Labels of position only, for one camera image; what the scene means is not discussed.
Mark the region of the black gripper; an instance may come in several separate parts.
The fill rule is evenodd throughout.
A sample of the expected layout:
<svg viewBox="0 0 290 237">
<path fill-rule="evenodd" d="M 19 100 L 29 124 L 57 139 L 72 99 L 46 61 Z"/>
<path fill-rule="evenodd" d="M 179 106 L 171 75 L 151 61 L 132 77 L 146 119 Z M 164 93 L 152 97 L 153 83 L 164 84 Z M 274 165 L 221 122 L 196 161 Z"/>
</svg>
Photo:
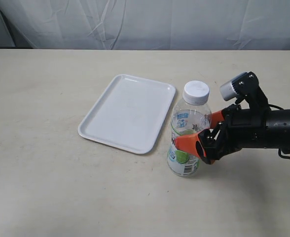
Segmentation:
<svg viewBox="0 0 290 237">
<path fill-rule="evenodd" d="M 209 129 L 179 136 L 175 139 L 175 146 L 206 164 L 214 164 L 223 156 L 243 148 L 263 148 L 269 112 L 271 109 L 256 112 L 232 104 L 211 114 Z"/>
</svg>

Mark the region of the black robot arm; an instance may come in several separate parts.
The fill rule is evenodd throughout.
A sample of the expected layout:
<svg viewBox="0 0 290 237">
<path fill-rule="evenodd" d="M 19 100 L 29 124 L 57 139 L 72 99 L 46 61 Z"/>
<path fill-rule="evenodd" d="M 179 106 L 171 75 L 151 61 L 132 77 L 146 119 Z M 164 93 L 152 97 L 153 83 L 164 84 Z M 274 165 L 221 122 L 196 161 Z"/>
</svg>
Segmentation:
<svg viewBox="0 0 290 237">
<path fill-rule="evenodd" d="M 241 149 L 276 149 L 290 160 L 290 109 L 268 105 L 256 112 L 230 105 L 212 113 L 211 120 L 210 128 L 176 138 L 176 148 L 206 164 Z"/>
</svg>

